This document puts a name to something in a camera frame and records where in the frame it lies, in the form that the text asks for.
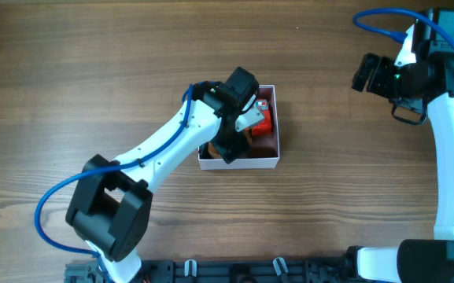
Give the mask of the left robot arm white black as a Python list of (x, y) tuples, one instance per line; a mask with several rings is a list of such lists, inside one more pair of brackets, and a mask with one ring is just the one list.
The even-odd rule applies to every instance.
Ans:
[(224, 82), (189, 86), (162, 128), (114, 160), (96, 155), (79, 174), (65, 221), (90, 247), (107, 282), (129, 282), (142, 268), (136, 247), (153, 195), (197, 148), (210, 143), (226, 163), (251, 149), (238, 118), (254, 109), (260, 85), (238, 67)]

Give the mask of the brown plush toy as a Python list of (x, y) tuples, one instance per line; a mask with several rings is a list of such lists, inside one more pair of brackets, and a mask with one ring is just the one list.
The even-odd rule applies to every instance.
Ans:
[[(252, 145), (253, 140), (252, 140), (252, 136), (250, 134), (250, 130), (243, 130), (242, 133), (245, 135), (246, 140), (249, 143), (249, 145)], [(211, 142), (208, 143), (207, 150), (208, 150), (209, 155), (212, 158), (214, 158), (214, 159), (220, 159), (221, 158), (221, 155), (220, 155), (219, 151), (214, 147), (214, 145)]]

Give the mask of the red toy truck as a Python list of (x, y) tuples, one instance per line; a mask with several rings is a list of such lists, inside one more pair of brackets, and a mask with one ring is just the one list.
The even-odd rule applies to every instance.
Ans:
[(255, 106), (260, 110), (263, 119), (251, 128), (253, 137), (272, 134), (272, 115), (270, 105), (265, 99), (257, 99)]

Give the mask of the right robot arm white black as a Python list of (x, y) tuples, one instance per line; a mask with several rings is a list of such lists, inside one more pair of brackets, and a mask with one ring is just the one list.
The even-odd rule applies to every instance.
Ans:
[(396, 59), (364, 56), (352, 88), (384, 97), (396, 109), (430, 122), (437, 157), (437, 217), (430, 240), (407, 239), (396, 247), (351, 247), (342, 275), (375, 282), (454, 282), (454, 9), (415, 12), (404, 32), (388, 31), (400, 43)]

